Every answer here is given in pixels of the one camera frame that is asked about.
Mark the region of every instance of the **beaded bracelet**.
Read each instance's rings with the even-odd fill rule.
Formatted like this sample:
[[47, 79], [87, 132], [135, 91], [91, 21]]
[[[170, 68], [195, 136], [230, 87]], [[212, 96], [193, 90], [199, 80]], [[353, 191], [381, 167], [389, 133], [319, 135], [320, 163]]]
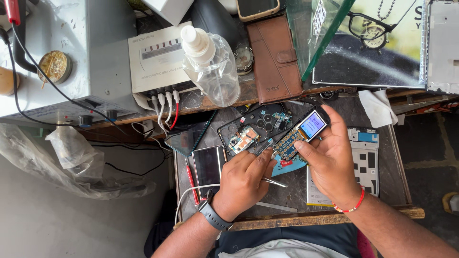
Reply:
[[364, 199], [364, 196], [365, 196], [365, 190], [362, 188], [362, 195], [360, 196], [360, 200], [358, 201], [357, 205], [354, 208], [350, 209], [350, 210], [342, 210], [338, 206], [336, 206], [336, 204], [334, 202], [331, 202], [331, 203], [333, 203], [333, 207], [338, 212], [353, 212], [360, 206], [360, 204], [362, 203], [362, 200]]

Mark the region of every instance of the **red screwdriver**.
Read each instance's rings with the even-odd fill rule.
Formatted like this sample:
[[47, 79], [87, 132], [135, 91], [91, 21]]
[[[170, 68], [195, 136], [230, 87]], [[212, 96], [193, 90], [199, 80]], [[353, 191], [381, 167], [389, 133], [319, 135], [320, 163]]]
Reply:
[[[186, 172], [188, 173], [188, 179], [190, 180], [191, 187], [195, 187], [195, 183], [193, 181], [193, 176], [191, 175], [190, 166], [188, 166], [188, 159], [185, 157], [185, 164], [186, 164]], [[196, 194], [196, 189], [193, 189], [193, 197], [195, 198], [195, 205], [199, 204], [198, 194]]]

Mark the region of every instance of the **white shirt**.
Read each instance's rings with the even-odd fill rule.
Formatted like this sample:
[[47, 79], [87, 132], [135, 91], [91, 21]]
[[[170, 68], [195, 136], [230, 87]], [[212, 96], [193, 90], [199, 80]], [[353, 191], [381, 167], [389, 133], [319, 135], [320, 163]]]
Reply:
[[347, 258], [345, 255], [316, 244], [293, 239], [277, 239], [236, 253], [221, 252], [219, 258]]

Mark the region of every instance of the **man's left hand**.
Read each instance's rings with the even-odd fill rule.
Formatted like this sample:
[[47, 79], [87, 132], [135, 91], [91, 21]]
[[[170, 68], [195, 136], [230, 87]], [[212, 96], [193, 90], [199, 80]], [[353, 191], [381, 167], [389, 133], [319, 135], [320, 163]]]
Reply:
[[273, 149], [268, 148], [258, 157], [242, 151], [223, 166], [220, 190], [215, 194], [212, 208], [225, 221], [233, 221], [239, 214], [252, 207], [268, 192], [270, 178], [276, 160], [270, 160]]

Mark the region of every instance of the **brown leather wallet case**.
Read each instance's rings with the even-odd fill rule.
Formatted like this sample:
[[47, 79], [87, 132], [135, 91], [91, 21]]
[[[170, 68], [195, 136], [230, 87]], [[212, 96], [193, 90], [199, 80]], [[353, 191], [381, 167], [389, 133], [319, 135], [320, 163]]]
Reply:
[[276, 17], [247, 26], [252, 46], [258, 102], [298, 97], [303, 92], [297, 55], [287, 18]]

